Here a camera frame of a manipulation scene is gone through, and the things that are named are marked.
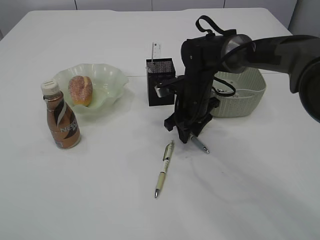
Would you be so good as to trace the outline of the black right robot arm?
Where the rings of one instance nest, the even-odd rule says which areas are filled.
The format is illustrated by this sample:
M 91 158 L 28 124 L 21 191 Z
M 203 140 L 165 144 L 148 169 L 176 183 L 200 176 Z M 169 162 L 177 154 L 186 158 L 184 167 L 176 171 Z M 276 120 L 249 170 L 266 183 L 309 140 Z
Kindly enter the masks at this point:
M 242 73 L 256 68 L 285 73 L 289 88 L 298 93 L 307 113 L 320 118 L 320 40 L 310 35 L 290 35 L 251 40 L 247 35 L 206 35 L 181 46 L 184 75 L 164 81 L 156 90 L 176 94 L 174 112 L 164 121 L 186 143 L 211 121 L 218 99 L 211 95 L 217 72 Z

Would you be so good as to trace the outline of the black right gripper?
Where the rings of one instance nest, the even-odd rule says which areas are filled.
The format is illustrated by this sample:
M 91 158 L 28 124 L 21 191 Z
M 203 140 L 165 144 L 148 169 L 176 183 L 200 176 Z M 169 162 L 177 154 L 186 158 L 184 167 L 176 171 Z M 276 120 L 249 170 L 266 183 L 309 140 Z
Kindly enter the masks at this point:
M 164 120 L 164 127 L 169 132 L 176 127 L 179 139 L 186 144 L 191 133 L 198 137 L 203 128 L 213 119 L 211 111 L 220 106 L 220 100 L 217 97 L 210 97 L 206 106 L 205 104 L 198 106 L 198 104 L 192 103 L 191 107 L 195 107 L 193 113 L 189 113 L 188 109 L 183 109 L 182 102 L 182 98 L 177 96 L 174 103 L 174 112 Z

